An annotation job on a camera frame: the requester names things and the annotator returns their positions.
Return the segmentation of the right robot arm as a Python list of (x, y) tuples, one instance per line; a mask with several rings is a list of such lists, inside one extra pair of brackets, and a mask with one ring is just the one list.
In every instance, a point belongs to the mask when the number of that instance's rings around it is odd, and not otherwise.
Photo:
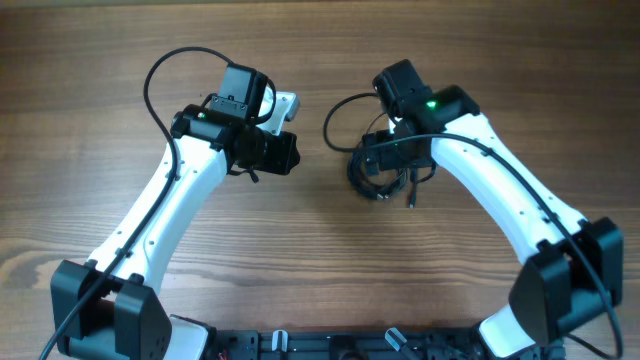
[(587, 220), (546, 188), (462, 88), (432, 91), (407, 59), (384, 68), (372, 86), (390, 129), (365, 147), (392, 154), (396, 167), (428, 161), (451, 173), (504, 232), (522, 265), (507, 304), (478, 326), (490, 355), (506, 359), (569, 338), (605, 314), (620, 357), (619, 228), (608, 218)]

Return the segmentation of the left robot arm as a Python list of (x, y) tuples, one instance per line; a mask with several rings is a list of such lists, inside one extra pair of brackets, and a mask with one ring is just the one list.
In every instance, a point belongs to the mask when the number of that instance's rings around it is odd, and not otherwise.
[(228, 64), (221, 88), (179, 111), (149, 183), (116, 230), (78, 264), (63, 261), (50, 289), (55, 334), (43, 353), (76, 359), (205, 359), (213, 327), (166, 312), (169, 262), (206, 198), (228, 176), (287, 175), (299, 164), (283, 129), (299, 99), (263, 73)]

